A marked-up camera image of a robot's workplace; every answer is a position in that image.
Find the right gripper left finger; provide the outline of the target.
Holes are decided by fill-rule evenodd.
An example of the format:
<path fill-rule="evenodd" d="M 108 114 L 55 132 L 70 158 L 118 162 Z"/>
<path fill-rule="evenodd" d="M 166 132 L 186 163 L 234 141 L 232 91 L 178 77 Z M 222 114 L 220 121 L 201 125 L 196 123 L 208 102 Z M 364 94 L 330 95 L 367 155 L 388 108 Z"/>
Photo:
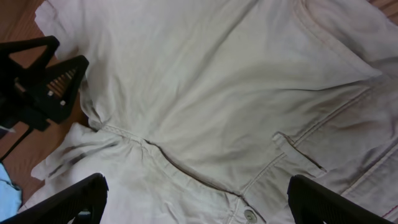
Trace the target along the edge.
<path fill-rule="evenodd" d="M 106 178 L 95 173 L 2 223 L 100 224 L 107 198 Z"/>

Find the beige shorts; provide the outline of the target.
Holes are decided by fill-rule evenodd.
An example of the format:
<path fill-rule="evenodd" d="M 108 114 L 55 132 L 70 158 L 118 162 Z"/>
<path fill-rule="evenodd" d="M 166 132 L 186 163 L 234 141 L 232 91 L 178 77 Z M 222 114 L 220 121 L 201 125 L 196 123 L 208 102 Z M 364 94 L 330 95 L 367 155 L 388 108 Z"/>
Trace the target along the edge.
<path fill-rule="evenodd" d="M 397 26 L 363 0 L 45 1 L 89 126 L 28 209 L 99 172 L 103 223 L 292 223 L 304 175 L 397 220 Z"/>

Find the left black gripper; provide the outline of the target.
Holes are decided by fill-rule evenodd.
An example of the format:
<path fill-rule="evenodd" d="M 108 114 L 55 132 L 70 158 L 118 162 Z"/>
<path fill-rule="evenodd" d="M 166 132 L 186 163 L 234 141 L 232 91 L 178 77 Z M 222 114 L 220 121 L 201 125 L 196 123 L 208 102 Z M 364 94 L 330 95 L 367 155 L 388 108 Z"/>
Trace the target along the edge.
<path fill-rule="evenodd" d="M 45 131 L 66 120 L 88 68 L 79 55 L 46 68 L 60 42 L 54 36 L 1 43 L 1 126 L 18 122 Z"/>

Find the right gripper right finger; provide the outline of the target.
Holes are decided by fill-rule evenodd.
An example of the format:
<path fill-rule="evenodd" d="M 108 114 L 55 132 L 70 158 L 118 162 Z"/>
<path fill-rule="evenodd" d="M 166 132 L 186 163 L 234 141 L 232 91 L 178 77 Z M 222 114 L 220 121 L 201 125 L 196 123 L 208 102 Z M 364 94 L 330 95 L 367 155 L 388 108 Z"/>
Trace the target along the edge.
<path fill-rule="evenodd" d="M 392 224 L 303 175 L 290 178 L 287 195 L 295 224 Z"/>

